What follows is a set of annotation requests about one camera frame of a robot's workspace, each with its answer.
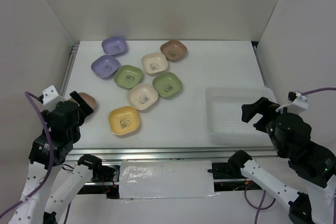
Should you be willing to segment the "yellow plate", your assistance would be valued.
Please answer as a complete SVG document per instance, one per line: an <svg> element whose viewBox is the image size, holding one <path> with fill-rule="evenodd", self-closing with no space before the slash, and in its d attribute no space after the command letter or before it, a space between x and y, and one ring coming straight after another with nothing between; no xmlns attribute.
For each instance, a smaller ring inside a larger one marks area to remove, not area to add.
<svg viewBox="0 0 336 224"><path fill-rule="evenodd" d="M108 121L114 135L134 132L140 126L138 111L132 106L112 110L108 116Z"/></svg>

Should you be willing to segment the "green plate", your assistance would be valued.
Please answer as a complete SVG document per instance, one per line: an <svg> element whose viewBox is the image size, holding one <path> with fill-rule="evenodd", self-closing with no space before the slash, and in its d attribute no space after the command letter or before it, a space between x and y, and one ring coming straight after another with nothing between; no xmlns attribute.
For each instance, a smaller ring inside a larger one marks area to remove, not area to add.
<svg viewBox="0 0 336 224"><path fill-rule="evenodd" d="M143 78L143 71L132 65L121 66L114 75L114 81L117 85L132 89L140 83Z"/></svg>
<svg viewBox="0 0 336 224"><path fill-rule="evenodd" d="M183 88L182 81L172 72L164 72L155 77L152 85L163 98L171 98L181 92Z"/></svg>

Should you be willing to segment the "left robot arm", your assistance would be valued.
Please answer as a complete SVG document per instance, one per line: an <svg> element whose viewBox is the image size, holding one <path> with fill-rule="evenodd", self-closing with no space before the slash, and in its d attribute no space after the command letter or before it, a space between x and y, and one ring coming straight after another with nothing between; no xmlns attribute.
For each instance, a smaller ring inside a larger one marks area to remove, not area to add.
<svg viewBox="0 0 336 224"><path fill-rule="evenodd" d="M78 92L73 91L67 100L53 86L39 97L28 91L25 96L39 117L43 131L33 141L20 200L3 211L1 217L13 212L10 223L58 223L62 215L68 215L71 202L85 183L103 177L102 160L85 154L66 181L54 193L51 191L66 156L81 137L80 126L93 113L93 108Z"/></svg>

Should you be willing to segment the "beige plate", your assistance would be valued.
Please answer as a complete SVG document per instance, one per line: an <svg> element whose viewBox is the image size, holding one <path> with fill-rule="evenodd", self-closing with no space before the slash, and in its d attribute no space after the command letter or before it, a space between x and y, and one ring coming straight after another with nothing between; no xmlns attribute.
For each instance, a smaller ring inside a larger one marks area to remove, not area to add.
<svg viewBox="0 0 336 224"><path fill-rule="evenodd" d="M152 85L140 83L128 92L127 98L134 108L143 111L148 109L158 100L159 94Z"/></svg>
<svg viewBox="0 0 336 224"><path fill-rule="evenodd" d="M169 66L166 56L160 52L143 56L141 63L144 71L150 75L161 73Z"/></svg>

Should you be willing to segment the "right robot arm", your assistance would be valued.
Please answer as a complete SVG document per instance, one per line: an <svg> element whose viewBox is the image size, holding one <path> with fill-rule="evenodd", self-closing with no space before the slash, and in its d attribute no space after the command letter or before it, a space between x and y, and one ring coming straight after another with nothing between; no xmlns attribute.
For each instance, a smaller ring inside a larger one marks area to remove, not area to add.
<svg viewBox="0 0 336 224"><path fill-rule="evenodd" d="M280 158L300 177L306 193L299 192L265 171L245 151L237 151L229 160L229 173L245 177L272 195L292 223L335 223L335 155L311 140L312 128L300 117L307 110L308 98L298 95L279 105L262 97L242 105L241 120L248 123L256 114L254 128L266 133Z"/></svg>

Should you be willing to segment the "brown plate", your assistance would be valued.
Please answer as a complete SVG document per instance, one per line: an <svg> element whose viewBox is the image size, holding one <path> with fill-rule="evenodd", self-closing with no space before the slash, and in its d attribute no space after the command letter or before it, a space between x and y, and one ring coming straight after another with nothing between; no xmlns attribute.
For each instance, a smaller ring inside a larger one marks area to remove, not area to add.
<svg viewBox="0 0 336 224"><path fill-rule="evenodd" d="M179 40L169 40L160 47L160 51L170 61L178 61L187 55L187 47Z"/></svg>
<svg viewBox="0 0 336 224"><path fill-rule="evenodd" d="M90 96L85 92L79 92L79 95L93 110L95 110L97 102L94 97Z"/></svg>

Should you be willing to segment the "purple plate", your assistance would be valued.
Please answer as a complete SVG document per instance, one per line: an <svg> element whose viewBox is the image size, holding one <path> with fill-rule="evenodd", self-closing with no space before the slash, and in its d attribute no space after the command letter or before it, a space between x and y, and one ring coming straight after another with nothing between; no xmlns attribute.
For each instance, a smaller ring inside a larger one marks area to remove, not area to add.
<svg viewBox="0 0 336 224"><path fill-rule="evenodd" d="M118 56L128 51L128 45L124 37L114 36L107 38L101 43L102 49L106 55Z"/></svg>
<svg viewBox="0 0 336 224"><path fill-rule="evenodd" d="M91 64L91 70L100 78L113 76L120 68L120 62L111 55L103 55Z"/></svg>

